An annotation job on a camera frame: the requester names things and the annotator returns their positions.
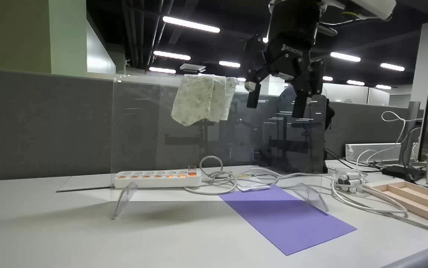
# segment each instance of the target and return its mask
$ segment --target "white table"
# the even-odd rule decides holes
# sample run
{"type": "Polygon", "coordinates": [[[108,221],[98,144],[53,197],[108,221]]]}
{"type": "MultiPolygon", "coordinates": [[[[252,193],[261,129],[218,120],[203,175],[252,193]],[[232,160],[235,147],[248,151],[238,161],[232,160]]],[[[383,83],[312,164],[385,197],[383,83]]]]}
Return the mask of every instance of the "white table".
{"type": "MultiPolygon", "coordinates": [[[[330,214],[357,231],[291,257],[218,197],[141,191],[117,221],[110,221],[119,191],[55,194],[108,182],[108,176],[0,182],[0,268],[376,268],[428,249],[428,231],[351,209],[325,191],[330,214]]],[[[321,178],[309,182],[324,184],[321,178]]]]}

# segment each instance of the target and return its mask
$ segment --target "black ceiling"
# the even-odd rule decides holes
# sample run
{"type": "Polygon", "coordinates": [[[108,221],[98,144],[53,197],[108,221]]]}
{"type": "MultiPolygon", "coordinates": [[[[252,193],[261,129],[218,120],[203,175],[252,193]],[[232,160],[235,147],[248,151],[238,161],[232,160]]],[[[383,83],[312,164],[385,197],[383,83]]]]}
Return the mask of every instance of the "black ceiling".
{"type": "MultiPolygon", "coordinates": [[[[193,65],[208,68],[206,74],[244,77],[244,71],[217,66],[220,60],[239,62],[245,41],[264,35],[269,0],[88,0],[88,11],[105,44],[125,47],[132,68],[178,69],[180,62],[150,59],[153,48],[192,56],[193,65]],[[162,16],[172,16],[221,29],[221,35],[165,26],[162,16]]],[[[327,14],[324,22],[334,20],[327,14]]],[[[343,51],[359,56],[359,65],[325,57],[325,75],[336,83],[364,81],[367,86],[412,84],[419,48],[420,26],[428,23],[428,0],[398,0],[388,23],[357,23],[336,27],[336,38],[318,36],[315,54],[343,51]],[[379,63],[395,63],[404,74],[379,69],[379,63]]]]}

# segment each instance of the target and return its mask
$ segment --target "towel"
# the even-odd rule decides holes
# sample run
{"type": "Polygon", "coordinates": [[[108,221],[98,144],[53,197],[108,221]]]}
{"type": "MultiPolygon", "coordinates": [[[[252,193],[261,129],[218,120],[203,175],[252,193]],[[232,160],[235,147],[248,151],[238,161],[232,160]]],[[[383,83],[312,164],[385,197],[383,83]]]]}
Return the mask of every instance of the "towel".
{"type": "Polygon", "coordinates": [[[184,127],[202,120],[227,121],[236,84],[235,78],[184,77],[174,99],[172,120],[184,127]]]}

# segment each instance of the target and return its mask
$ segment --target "wooden board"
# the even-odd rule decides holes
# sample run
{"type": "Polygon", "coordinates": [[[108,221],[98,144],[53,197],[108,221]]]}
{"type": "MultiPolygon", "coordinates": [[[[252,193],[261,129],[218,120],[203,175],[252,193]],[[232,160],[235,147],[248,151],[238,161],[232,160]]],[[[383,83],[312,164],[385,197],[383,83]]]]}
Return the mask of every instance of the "wooden board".
{"type": "Polygon", "coordinates": [[[401,203],[409,212],[428,220],[428,190],[407,182],[376,187],[377,191],[401,203]]]}

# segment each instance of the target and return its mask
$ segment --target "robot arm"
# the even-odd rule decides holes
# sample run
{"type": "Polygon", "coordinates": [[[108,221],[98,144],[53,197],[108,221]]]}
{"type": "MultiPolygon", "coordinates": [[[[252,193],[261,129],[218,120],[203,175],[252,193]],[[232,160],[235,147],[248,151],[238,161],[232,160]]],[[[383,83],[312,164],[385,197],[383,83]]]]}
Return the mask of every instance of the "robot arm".
{"type": "Polygon", "coordinates": [[[303,118],[307,97],[322,92],[324,65],[321,60],[312,62],[310,51],[328,7],[343,10],[354,20],[388,20],[395,0],[272,0],[267,47],[251,39],[245,48],[242,66],[248,68],[248,108],[257,108],[260,83],[273,75],[293,86],[297,93],[293,118],[303,118]]]}

